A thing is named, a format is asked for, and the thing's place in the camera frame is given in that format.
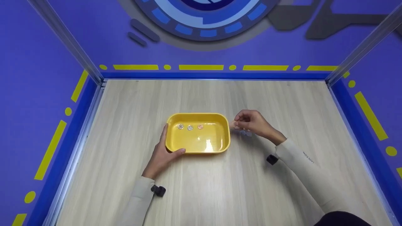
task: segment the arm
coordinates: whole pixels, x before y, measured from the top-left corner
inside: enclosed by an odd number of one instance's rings
[[[171,162],[183,155],[184,148],[169,153],[166,149],[166,133],[168,124],[163,128],[159,143],[155,145],[154,152],[142,176],[135,182],[133,191],[123,215],[119,219],[119,226],[141,226],[144,223],[145,215],[151,204],[154,193],[151,191],[155,185],[155,178],[166,169]]]
[[[353,200],[349,197],[346,199],[337,184],[290,139],[273,128],[258,111],[240,111],[235,117],[235,126],[249,129],[273,142],[276,155],[296,174],[324,213],[352,211]]]
[[[140,177],[135,182],[128,204],[119,221],[119,226],[141,226],[143,224],[154,196],[151,191],[154,184],[155,181],[147,177]]]

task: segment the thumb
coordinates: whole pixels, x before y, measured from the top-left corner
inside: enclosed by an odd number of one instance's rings
[[[248,129],[248,125],[250,122],[246,122],[246,121],[237,121],[235,122],[235,126],[238,126],[240,128],[244,128],[244,129]]]
[[[179,150],[174,151],[170,154],[170,160],[173,161],[173,160],[177,159],[178,157],[182,156],[184,153],[186,153],[186,149],[180,148]]]

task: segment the person's left hand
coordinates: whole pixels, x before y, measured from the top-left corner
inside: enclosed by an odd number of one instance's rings
[[[186,152],[186,149],[181,148],[175,152],[169,153],[166,149],[166,133],[168,131],[168,124],[163,127],[162,134],[160,135],[159,143],[155,145],[154,152],[152,153],[151,159],[148,162],[147,167],[145,167],[142,173],[143,177],[155,178],[165,170],[169,164],[176,160],[178,157]]]

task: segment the enclosure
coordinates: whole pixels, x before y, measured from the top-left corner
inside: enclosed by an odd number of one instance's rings
[[[243,108],[340,179],[364,220],[400,225],[400,1],[168,2],[3,4],[2,225],[113,225],[170,115]],[[321,213],[297,178],[266,166],[272,148],[232,134],[226,153],[182,160],[145,225],[314,224]]]

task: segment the purple wall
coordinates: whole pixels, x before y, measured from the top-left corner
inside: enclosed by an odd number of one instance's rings
[[[350,75],[342,79],[348,92],[358,106],[369,128],[369,121],[363,114],[354,95],[361,92],[376,115],[388,139],[381,140],[371,130],[379,149],[388,162],[394,177],[402,187],[402,175],[397,168],[402,167],[402,84],[401,76],[402,41],[396,34],[386,37],[375,49],[367,54],[350,70]],[[390,156],[387,147],[394,147],[397,155]]]
[[[134,1],[49,2],[91,60],[97,66],[105,65],[106,72],[115,71],[113,64],[156,64],[159,72],[179,72],[179,64],[223,64],[223,72],[245,72],[242,71],[243,65],[289,65],[288,72],[305,72],[310,65],[340,64],[374,29],[374,26],[349,26],[325,40],[307,40],[305,33],[321,7],[321,1],[314,16],[293,31],[280,32],[269,27],[254,38],[237,40],[239,43],[235,45],[224,40],[220,44],[204,43],[203,48],[190,50],[197,45],[190,45],[183,39],[175,39],[161,30],[155,30],[161,36],[161,41],[153,43],[147,40],[148,46],[141,47],[127,37],[129,31],[140,35],[129,25],[130,15],[135,17],[141,14],[130,13]],[[283,2],[308,5],[312,0]],[[400,0],[370,0],[364,4],[358,0],[337,0],[331,9],[335,13],[388,14],[399,3]],[[165,70],[165,64],[170,65],[171,69]],[[229,70],[230,65],[236,65],[237,68]],[[293,71],[296,65],[301,68]]]
[[[334,92],[394,217],[402,222],[402,43],[391,34]]]
[[[27,214],[26,224],[54,158],[43,180],[34,176],[60,120],[66,131],[74,116],[79,101],[71,96],[83,69],[26,0],[5,1],[0,21],[0,221]],[[30,191],[36,196],[26,203]]]

